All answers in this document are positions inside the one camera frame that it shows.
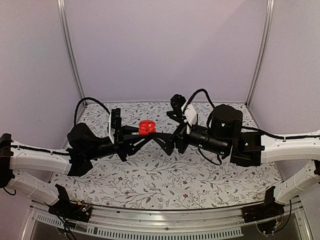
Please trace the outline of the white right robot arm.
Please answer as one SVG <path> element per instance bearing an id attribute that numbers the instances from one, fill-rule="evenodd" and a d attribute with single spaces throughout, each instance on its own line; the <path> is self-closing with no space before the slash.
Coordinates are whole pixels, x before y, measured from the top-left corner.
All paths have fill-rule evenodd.
<path id="1" fill-rule="evenodd" d="M 244 126 L 243 114 L 229 105 L 218 105 L 208 112 L 206 124 L 190 104 L 174 108 L 167 115 L 178 122 L 174 133 L 154 128 L 149 138 L 166 154 L 180 153 L 169 162 L 157 163 L 149 175 L 165 172 L 164 187 L 180 186 L 183 193 L 174 206 L 189 208 L 245 204 L 264 200 L 258 213 L 269 218 L 292 197 L 320 180 L 320 135 L 272 135 Z"/>

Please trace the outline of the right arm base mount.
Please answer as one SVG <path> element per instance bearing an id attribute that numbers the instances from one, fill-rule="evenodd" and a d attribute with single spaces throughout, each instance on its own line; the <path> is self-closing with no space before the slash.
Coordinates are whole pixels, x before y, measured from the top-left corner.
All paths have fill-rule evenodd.
<path id="1" fill-rule="evenodd" d="M 264 201 L 260 204 L 245 206 L 241 209 L 242 218 L 245 223 L 273 218 L 285 213 L 284 205 L 276 203 L 274 192 L 275 186 L 266 190 Z"/>

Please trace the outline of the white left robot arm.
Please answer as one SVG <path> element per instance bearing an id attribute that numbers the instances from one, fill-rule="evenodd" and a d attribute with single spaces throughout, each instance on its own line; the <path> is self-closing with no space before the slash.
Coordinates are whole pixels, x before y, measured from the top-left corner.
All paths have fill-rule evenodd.
<path id="1" fill-rule="evenodd" d="M 75 210 L 64 187 L 51 188 L 23 171 L 82 177 L 93 168 L 93 160 L 116 154 L 124 162 L 152 137 L 152 133 L 140 134 L 139 128 L 130 126 L 118 127 L 113 136 L 98 137 L 82 122 L 68 133 L 69 148 L 48 149 L 19 143 L 10 133 L 4 133 L 0 137 L 0 186 L 54 206 L 63 217 L 70 217 Z"/>

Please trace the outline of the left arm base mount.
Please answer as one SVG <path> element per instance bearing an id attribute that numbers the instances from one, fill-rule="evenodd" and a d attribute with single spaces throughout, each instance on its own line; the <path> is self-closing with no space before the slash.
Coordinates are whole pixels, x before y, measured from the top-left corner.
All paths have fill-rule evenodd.
<path id="1" fill-rule="evenodd" d="M 91 218 L 93 204 L 84 200 L 72 202 L 63 186 L 56 184 L 55 187 L 58 191 L 58 200 L 56 203 L 48 205 L 48 212 L 57 217 L 88 223 Z"/>

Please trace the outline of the red round charging case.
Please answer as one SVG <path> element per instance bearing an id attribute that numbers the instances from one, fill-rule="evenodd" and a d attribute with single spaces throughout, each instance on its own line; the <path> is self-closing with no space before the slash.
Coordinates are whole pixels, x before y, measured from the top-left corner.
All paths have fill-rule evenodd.
<path id="1" fill-rule="evenodd" d="M 152 120 L 143 120 L 139 123 L 138 133 L 139 135 L 149 135 L 156 132 L 156 123 Z"/>

